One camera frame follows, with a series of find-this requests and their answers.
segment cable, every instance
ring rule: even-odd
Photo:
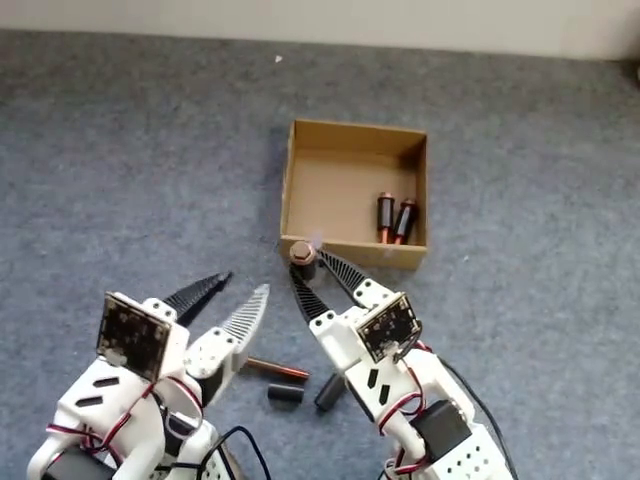
[[[460,373],[458,373],[458,371],[455,368],[453,368],[444,358],[442,358],[440,356],[438,358],[440,359],[440,362],[442,363],[442,365],[444,365],[444,368],[449,370],[460,381],[460,383],[462,383],[464,388],[467,389],[467,391],[469,392],[469,395],[471,395],[471,397],[476,401],[478,406],[482,409],[484,414],[489,419],[489,422],[491,422],[491,426],[493,427],[493,430],[496,432],[496,436],[498,437],[498,442],[500,443],[500,447],[502,448],[502,451],[504,452],[504,457],[505,457],[505,459],[507,461],[507,466],[509,467],[509,471],[511,472],[511,475],[513,476],[513,480],[518,480],[518,474],[516,472],[516,467],[515,467],[515,465],[513,463],[513,460],[511,458],[511,454],[509,453],[509,449],[507,448],[507,444],[506,444],[506,442],[504,440],[504,437],[502,436],[502,431],[500,430],[500,426],[498,425],[498,422],[496,421],[496,419],[493,417],[491,411],[484,404],[484,402],[482,400],[480,400],[480,397],[478,397],[478,395],[473,390],[473,388],[471,388],[471,385],[469,385],[469,382],[467,382],[467,380],[462,375],[460,375]]]
[[[409,393],[407,395],[405,395],[404,397],[400,398],[400,400],[398,400],[390,409],[389,411],[385,414],[384,417],[382,417],[380,419],[380,421],[378,422],[378,429],[380,430],[380,435],[384,435],[384,432],[382,431],[384,426],[387,424],[387,422],[389,421],[389,419],[397,412],[401,411],[401,408],[404,407],[407,403],[409,403],[411,400],[413,400],[414,398],[420,398],[420,394],[413,392],[413,393]]]
[[[202,462],[200,463],[174,462],[169,465],[158,466],[156,467],[156,471],[170,472],[174,468],[185,468],[190,470],[197,470],[198,472],[196,473],[196,480],[202,480],[202,476],[204,475],[204,472],[207,468],[207,462],[209,461],[209,459],[213,456],[216,450],[218,450],[229,439],[229,437],[231,437],[231,435],[233,435],[236,432],[244,433],[244,435],[249,439],[249,442],[251,442],[251,446],[253,447],[253,451],[256,453],[256,456],[258,457],[258,461],[262,466],[262,470],[264,471],[265,478],[267,480],[271,480],[271,473],[269,472],[269,467],[267,466],[267,462],[265,461],[264,456],[262,455],[262,452],[258,447],[258,443],[256,442],[253,435],[251,435],[251,432],[249,432],[249,430],[247,430],[242,425],[233,427],[231,430],[229,430],[224,435],[219,437],[218,440],[213,444],[213,446],[206,453],[206,455],[202,458]]]
[[[196,473],[196,480],[202,480],[202,476],[204,475],[205,469],[207,468],[207,462],[209,461],[209,459],[213,456],[216,450],[218,450],[222,446],[222,444],[224,444],[224,442],[226,442],[229,439],[229,437],[231,437],[231,435],[233,435],[236,432],[241,432],[247,437],[247,439],[251,443],[251,446],[253,447],[253,451],[255,452],[256,457],[258,457],[258,461],[260,462],[260,465],[262,466],[262,470],[264,471],[264,476],[266,480],[271,480],[271,473],[269,472],[269,467],[267,466],[267,462],[265,461],[264,456],[260,451],[260,447],[258,447],[258,443],[256,442],[256,439],[253,438],[253,435],[251,435],[251,432],[247,430],[245,427],[243,427],[242,425],[236,425],[235,427],[231,428],[226,433],[224,433],[222,436],[220,436],[218,440],[216,440],[216,442],[213,444],[211,449],[207,452],[207,454],[202,459],[202,462],[200,462],[198,472]]]

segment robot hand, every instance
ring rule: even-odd
[[[186,328],[230,278],[208,277],[164,301],[107,293],[98,358],[58,401],[27,479],[236,478],[203,411],[246,360],[269,286],[191,346]]]
[[[289,274],[298,307],[338,374],[381,435],[395,440],[386,479],[517,480],[471,400],[419,338],[422,324],[403,292],[376,283],[346,260],[318,261],[355,305],[327,307],[300,275]]]

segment cardboard box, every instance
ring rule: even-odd
[[[298,240],[364,267],[416,269],[428,248],[427,135],[369,125],[296,120],[282,192],[280,253]],[[377,198],[419,213],[407,245],[378,243]]]

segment black wire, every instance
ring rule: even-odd
[[[207,462],[209,461],[209,459],[213,456],[216,450],[218,450],[222,446],[222,444],[226,442],[227,439],[236,432],[244,433],[245,437],[247,437],[247,439],[251,443],[251,446],[253,447],[253,451],[256,453],[256,457],[258,457],[258,461],[260,462],[260,465],[262,466],[262,470],[264,471],[264,476],[266,480],[271,480],[271,473],[269,472],[269,467],[267,466],[267,462],[262,456],[262,452],[260,451],[260,447],[258,447],[258,443],[256,442],[256,439],[253,438],[253,435],[251,435],[251,432],[247,430],[245,427],[243,427],[242,425],[236,425],[232,429],[228,430],[225,434],[220,436],[218,440],[216,440],[216,443],[213,444],[211,449],[207,452],[207,454],[202,459],[202,462],[200,462],[200,466],[196,474],[196,480],[202,480],[202,475],[204,474],[205,469],[207,468]]]
[[[482,400],[480,400],[480,397],[478,397],[478,395],[473,390],[473,388],[471,388],[471,385],[469,385],[469,382],[467,382],[467,380],[462,375],[460,375],[460,373],[458,373],[458,371],[455,368],[453,368],[444,358],[442,358],[440,356],[438,356],[438,358],[440,359],[440,362],[442,362],[442,365],[444,365],[444,367],[447,370],[449,370],[451,373],[453,373],[453,375],[460,381],[460,383],[462,383],[464,388],[467,389],[467,391],[469,392],[469,395],[471,395],[471,397],[476,401],[478,406],[482,409],[484,414],[489,419],[489,422],[491,422],[491,426],[493,427],[493,430],[496,432],[496,436],[498,437],[498,442],[500,443],[500,447],[502,448],[502,451],[504,452],[504,457],[507,460],[507,466],[509,467],[509,471],[511,472],[511,476],[513,477],[513,480],[518,480],[518,474],[516,472],[516,467],[515,467],[515,465],[513,463],[513,460],[511,458],[511,454],[509,453],[509,449],[507,448],[507,444],[506,444],[506,442],[504,440],[504,437],[502,436],[502,431],[500,430],[500,426],[498,425],[498,422],[496,421],[496,419],[491,414],[491,411],[489,410],[489,407],[487,407],[484,404],[484,402]]]
[[[174,462],[169,465],[158,466],[156,467],[156,471],[170,472],[174,468],[186,468],[191,470],[197,470],[196,480],[202,480],[202,475],[204,475],[204,472],[207,468],[207,462],[209,461],[209,459],[213,456],[214,453],[216,453],[216,450],[218,450],[224,444],[224,442],[226,442],[229,439],[229,437],[231,437],[231,435],[233,435],[236,432],[244,433],[244,435],[249,439],[249,442],[251,442],[251,446],[253,447],[253,451],[256,453],[256,457],[258,457],[258,461],[262,466],[262,470],[264,471],[265,478],[267,480],[271,480],[271,473],[269,472],[269,467],[267,466],[267,462],[265,461],[264,456],[260,451],[260,447],[258,447],[258,443],[256,442],[255,438],[253,438],[253,435],[251,435],[251,432],[249,432],[249,430],[247,430],[242,425],[237,425],[233,427],[228,432],[226,432],[221,437],[219,437],[218,440],[216,440],[216,443],[213,444],[213,446],[202,458],[202,462],[200,463]]]

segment gray carpet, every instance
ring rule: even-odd
[[[208,418],[252,430],[274,478],[375,477],[389,445],[355,401],[314,412],[329,362],[274,253],[296,116],[430,133],[431,255],[414,275],[374,274],[411,295],[424,339],[501,423],[521,479],[636,478],[640,91],[619,65],[6,32],[2,478],[22,478],[91,361],[105,290],[142,300],[224,269],[236,277],[194,332],[268,281],[254,353],[313,376],[292,412],[236,377]]]

